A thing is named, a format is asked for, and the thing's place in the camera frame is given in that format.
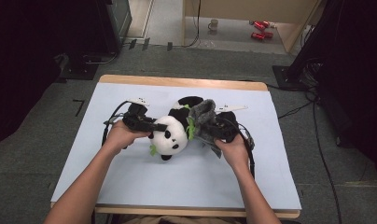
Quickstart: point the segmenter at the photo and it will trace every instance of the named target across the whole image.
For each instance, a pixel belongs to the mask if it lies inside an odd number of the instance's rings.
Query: red object
[[[263,40],[265,36],[264,34],[258,34],[258,33],[253,32],[251,37],[258,40]]]
[[[255,21],[253,25],[258,28],[261,32],[265,30],[265,26],[261,23],[261,21]]]
[[[263,32],[262,34],[264,35],[265,38],[271,39],[273,37],[273,33],[271,33],[271,32]]]
[[[270,27],[270,23],[269,23],[268,21],[260,21],[260,23],[261,23],[265,28]]]

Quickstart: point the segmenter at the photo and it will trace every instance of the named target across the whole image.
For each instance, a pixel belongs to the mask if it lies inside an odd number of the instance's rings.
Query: gray floor
[[[149,47],[123,49],[100,65],[93,81],[54,83],[20,129],[0,143],[0,223],[40,223],[97,80],[103,74],[255,80],[275,85],[272,65],[290,65],[280,54],[214,49]],[[270,89],[279,115],[304,105],[302,92]],[[79,103],[85,100],[76,117]],[[377,223],[377,174],[354,148],[338,148],[322,107],[315,107],[320,143],[336,187],[342,223]],[[336,203],[314,134],[312,109],[280,119],[291,172],[297,185],[301,223],[338,223]],[[102,223],[105,216],[98,216]]]

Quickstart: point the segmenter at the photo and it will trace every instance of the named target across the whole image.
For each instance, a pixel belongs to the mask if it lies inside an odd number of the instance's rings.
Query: stuffed animal
[[[188,141],[194,137],[194,122],[189,119],[189,111],[202,101],[203,98],[198,96],[182,98],[172,106],[167,116],[154,122],[168,127],[165,132],[154,131],[148,137],[151,142],[151,155],[158,152],[164,161],[168,161],[186,147]]]

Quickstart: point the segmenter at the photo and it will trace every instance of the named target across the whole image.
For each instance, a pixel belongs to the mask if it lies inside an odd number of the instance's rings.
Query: cable
[[[200,39],[200,13],[201,13],[201,0],[200,3],[198,4],[198,14],[197,14],[197,35],[195,36],[194,40],[191,42],[191,44],[186,45],[186,46],[181,46],[182,48],[189,48],[193,46],[197,40]]]
[[[88,63],[88,62],[85,62],[86,64],[105,64],[105,63],[110,63],[111,61],[115,60],[115,58],[117,57],[117,53],[115,53],[113,55],[113,58],[111,58],[110,60],[108,61],[105,61],[105,62],[98,62],[98,63]]]
[[[273,86],[273,85],[267,84],[267,83],[265,85],[269,88],[277,89],[277,90],[280,90],[280,91],[307,91],[309,88],[311,88],[311,87],[308,87],[308,89],[290,89],[290,88],[280,88],[280,87]]]
[[[191,0],[191,10],[194,12],[194,0]],[[198,29],[198,26],[200,25],[199,23],[195,22],[195,16],[194,14],[192,15],[192,22],[194,23],[194,27]]]
[[[366,161],[366,164],[365,164],[365,166],[364,166],[364,169],[363,169],[362,175],[360,176],[360,178],[359,178],[358,181],[362,181],[362,180],[363,180],[363,177],[364,177],[364,174],[365,174],[366,171],[367,171],[367,167],[368,167],[368,165],[369,165],[369,162]]]
[[[295,108],[295,109],[292,109],[292,110],[286,112],[284,115],[279,116],[278,119],[282,119],[282,118],[284,118],[284,117],[287,117],[287,116],[290,116],[290,115],[296,114],[296,113],[299,112],[301,109],[303,109],[305,106],[310,105],[311,103],[312,103],[312,102],[308,102],[308,103],[305,104],[305,105],[302,105],[302,106],[300,106],[300,107],[297,107],[297,108]]]
[[[116,116],[116,113],[119,111],[119,109],[123,106],[123,105],[125,105],[125,104],[127,104],[128,103],[128,101],[124,101],[124,102],[122,102],[119,106],[117,106],[117,108],[115,109],[115,111],[113,112],[113,114],[110,116],[110,119],[106,122],[106,126],[105,126],[105,129],[104,129],[104,136],[103,136],[103,138],[102,138],[102,146],[104,145],[104,143],[105,143],[105,141],[106,141],[106,138],[107,138],[107,133],[109,132],[109,125],[110,125],[110,120],[113,118],[113,117],[115,117]]]
[[[339,204],[338,197],[337,197],[337,192],[336,192],[336,189],[334,187],[334,182],[333,182],[333,179],[331,177],[330,171],[328,170],[328,165],[326,164],[325,157],[324,157],[323,151],[322,151],[322,147],[320,146],[319,131],[317,130],[316,113],[315,113],[316,102],[311,102],[311,103],[313,104],[314,131],[315,131],[315,134],[316,134],[316,143],[317,143],[317,146],[318,146],[318,149],[319,149],[320,157],[321,157],[322,162],[323,162],[323,166],[325,167],[326,173],[328,174],[328,181],[331,185],[331,189],[333,190],[334,201],[335,201],[336,207],[337,207],[338,221],[339,221],[340,224],[342,224],[341,209],[340,209],[340,204]]]
[[[252,149],[253,149],[253,147],[255,145],[254,145],[254,141],[253,141],[252,135],[246,129],[246,127],[244,125],[240,124],[240,123],[237,123],[238,126],[236,126],[229,119],[225,119],[225,118],[221,118],[221,117],[217,117],[217,119],[221,119],[223,121],[227,121],[229,123],[229,125],[231,125],[234,129],[236,129],[236,131],[238,132],[238,134],[241,135],[242,139],[244,140],[244,147],[246,148],[246,151],[247,151],[247,157],[249,158],[250,173],[252,174],[253,178],[255,178],[255,160],[253,159],[253,153],[252,153]],[[242,134],[242,132],[241,132],[241,130],[239,128],[239,126],[242,126],[244,128],[244,131],[246,132],[247,138],[244,137],[244,135]]]

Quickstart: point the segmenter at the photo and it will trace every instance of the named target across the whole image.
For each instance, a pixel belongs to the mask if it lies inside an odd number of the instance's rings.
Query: table edge
[[[196,87],[214,88],[244,91],[268,91],[267,85],[263,82],[255,81],[233,81],[218,79],[201,79],[186,77],[145,77],[126,75],[103,75],[99,79],[100,83],[119,83],[133,85],[151,86],[175,86],[175,87]]]
[[[205,208],[205,207],[173,207],[173,206],[139,206],[96,204],[95,213],[148,216],[177,217],[246,217],[244,208]],[[279,218],[297,218],[300,209],[273,209]]]

